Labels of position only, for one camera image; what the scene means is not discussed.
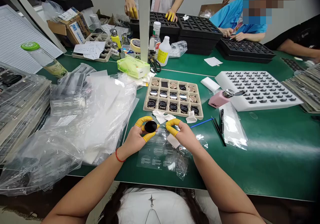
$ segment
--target white wall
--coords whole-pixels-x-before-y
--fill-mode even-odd
[[[100,9],[102,14],[108,16],[111,16],[112,13],[124,14],[124,0],[92,0],[92,2],[94,13]],[[222,0],[184,0],[178,12],[197,16],[202,4],[221,2]],[[285,1],[283,9],[273,9],[272,24],[268,27],[263,43],[319,14],[320,8],[316,4],[315,0]]]

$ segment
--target green tissue package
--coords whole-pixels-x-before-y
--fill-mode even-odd
[[[132,77],[142,78],[150,72],[150,64],[135,59],[130,55],[117,61],[118,69]]]

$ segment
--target pink dispenser bottle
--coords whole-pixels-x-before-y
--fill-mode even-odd
[[[235,93],[231,89],[226,89],[225,91],[220,91],[213,95],[210,99],[208,104],[214,108],[219,108],[220,106],[226,104],[229,102],[229,98],[232,98],[233,96],[240,96],[244,95],[246,92],[245,91],[240,91]]]

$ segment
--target red bracelet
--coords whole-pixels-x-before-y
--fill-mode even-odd
[[[118,155],[117,155],[117,151],[118,151],[118,149],[119,149],[119,148],[117,148],[117,149],[116,149],[116,158],[118,159],[118,161],[119,161],[119,162],[125,162],[126,160],[121,161],[121,160],[118,158]]]

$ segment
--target green bottle cap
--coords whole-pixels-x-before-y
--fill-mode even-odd
[[[40,48],[40,45],[36,42],[27,42],[21,45],[21,48],[26,51],[35,51]]]

